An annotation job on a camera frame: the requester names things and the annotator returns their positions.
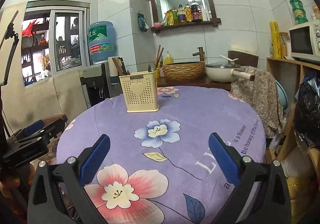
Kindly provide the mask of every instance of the cooking pot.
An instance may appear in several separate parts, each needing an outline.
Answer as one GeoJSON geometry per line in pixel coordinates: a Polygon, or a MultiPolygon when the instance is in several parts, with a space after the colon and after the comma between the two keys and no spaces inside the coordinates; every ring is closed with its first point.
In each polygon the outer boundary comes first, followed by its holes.
{"type": "Polygon", "coordinates": [[[235,64],[236,59],[229,59],[223,55],[220,57],[226,59],[228,63],[210,63],[205,66],[205,74],[215,82],[233,82],[239,77],[249,81],[254,81],[254,75],[246,72],[237,71],[241,66],[235,64]]]}

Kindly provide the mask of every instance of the microwave oven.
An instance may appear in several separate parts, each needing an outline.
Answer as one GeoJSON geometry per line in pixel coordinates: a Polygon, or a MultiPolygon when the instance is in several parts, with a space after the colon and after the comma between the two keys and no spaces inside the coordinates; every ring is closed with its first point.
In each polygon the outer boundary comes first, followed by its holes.
{"type": "Polygon", "coordinates": [[[289,29],[291,56],[320,62],[320,21],[312,20],[289,29]]]}

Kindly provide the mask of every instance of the black plastic bag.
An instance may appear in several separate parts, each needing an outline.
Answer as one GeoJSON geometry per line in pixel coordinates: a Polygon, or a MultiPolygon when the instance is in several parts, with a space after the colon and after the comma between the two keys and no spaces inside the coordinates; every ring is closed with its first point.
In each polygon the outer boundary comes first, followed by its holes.
{"type": "Polygon", "coordinates": [[[294,128],[320,146],[320,97],[308,82],[299,87],[299,98],[294,111],[294,128]]]}

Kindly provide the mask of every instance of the blue gripper pad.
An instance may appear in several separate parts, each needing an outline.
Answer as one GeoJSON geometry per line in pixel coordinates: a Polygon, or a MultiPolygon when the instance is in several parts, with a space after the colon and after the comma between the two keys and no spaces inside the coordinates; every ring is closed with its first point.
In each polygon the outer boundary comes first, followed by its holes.
{"type": "Polygon", "coordinates": [[[237,186],[240,181],[238,173],[241,156],[239,153],[234,147],[227,146],[215,132],[209,136],[209,149],[227,181],[237,186]]]}
{"type": "Polygon", "coordinates": [[[44,128],[43,120],[38,120],[37,122],[34,122],[32,125],[30,125],[24,129],[24,136],[25,137],[31,136],[43,128],[44,128]]]}
{"type": "Polygon", "coordinates": [[[93,147],[86,149],[90,151],[90,154],[83,162],[79,171],[79,183],[82,186],[92,182],[97,170],[110,150],[110,138],[103,134],[93,147]]]}

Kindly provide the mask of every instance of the floral tablecloth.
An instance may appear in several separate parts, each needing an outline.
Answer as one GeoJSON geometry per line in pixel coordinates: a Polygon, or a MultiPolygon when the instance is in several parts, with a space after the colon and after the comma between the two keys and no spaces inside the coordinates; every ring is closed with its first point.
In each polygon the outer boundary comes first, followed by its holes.
{"type": "Polygon", "coordinates": [[[84,188],[109,224],[210,223],[234,186],[209,150],[209,135],[262,162],[260,118],[221,89],[158,88],[158,102],[158,112],[127,113],[120,95],[83,112],[60,137],[57,163],[107,134],[111,149],[84,188]]]}

